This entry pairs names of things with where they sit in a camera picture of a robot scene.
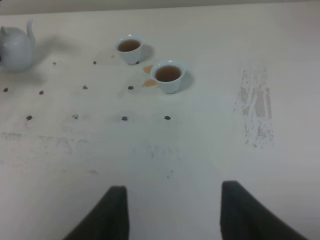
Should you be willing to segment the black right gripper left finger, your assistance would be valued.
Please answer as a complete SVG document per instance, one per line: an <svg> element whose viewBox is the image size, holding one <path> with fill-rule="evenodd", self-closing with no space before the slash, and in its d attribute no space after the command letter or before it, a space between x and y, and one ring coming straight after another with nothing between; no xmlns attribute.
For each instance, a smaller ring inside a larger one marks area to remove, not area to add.
<svg viewBox="0 0 320 240"><path fill-rule="evenodd" d="M66 240L128 240L130 219L125 186L112 186L65 237Z"/></svg>

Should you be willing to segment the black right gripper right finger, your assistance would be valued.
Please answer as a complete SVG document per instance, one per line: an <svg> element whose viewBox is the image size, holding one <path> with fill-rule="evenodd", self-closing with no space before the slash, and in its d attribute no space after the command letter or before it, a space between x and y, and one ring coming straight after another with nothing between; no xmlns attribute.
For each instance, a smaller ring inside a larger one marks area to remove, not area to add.
<svg viewBox="0 0 320 240"><path fill-rule="evenodd" d="M305 239L235 180L221 185L220 232L223 240Z"/></svg>

